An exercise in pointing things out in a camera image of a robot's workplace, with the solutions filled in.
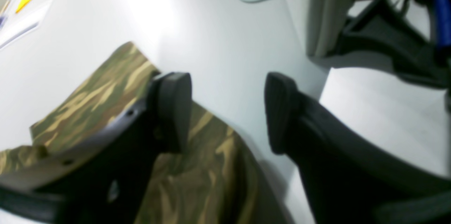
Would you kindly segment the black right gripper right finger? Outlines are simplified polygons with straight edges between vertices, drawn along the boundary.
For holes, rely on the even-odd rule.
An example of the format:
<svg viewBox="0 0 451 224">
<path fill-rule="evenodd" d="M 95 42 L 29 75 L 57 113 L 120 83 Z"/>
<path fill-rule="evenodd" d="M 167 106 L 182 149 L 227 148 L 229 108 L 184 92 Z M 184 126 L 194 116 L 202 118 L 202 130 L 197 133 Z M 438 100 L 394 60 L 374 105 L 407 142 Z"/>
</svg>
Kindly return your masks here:
<svg viewBox="0 0 451 224">
<path fill-rule="evenodd" d="M 266 75 L 272 151 L 298 167 L 318 224 L 449 224 L 450 180 L 367 142 L 282 73 Z"/>
</svg>

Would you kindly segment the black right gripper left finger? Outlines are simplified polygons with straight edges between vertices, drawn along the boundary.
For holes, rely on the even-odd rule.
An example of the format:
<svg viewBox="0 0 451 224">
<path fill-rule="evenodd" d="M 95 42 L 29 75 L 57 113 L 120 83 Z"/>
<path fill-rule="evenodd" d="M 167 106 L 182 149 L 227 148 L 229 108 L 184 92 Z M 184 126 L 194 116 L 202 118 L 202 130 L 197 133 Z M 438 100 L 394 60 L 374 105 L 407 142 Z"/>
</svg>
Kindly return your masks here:
<svg viewBox="0 0 451 224">
<path fill-rule="evenodd" d="M 132 224 L 161 153 L 183 153 L 189 73 L 151 78 L 142 98 L 67 150 L 1 176 L 1 210 L 47 224 Z"/>
</svg>

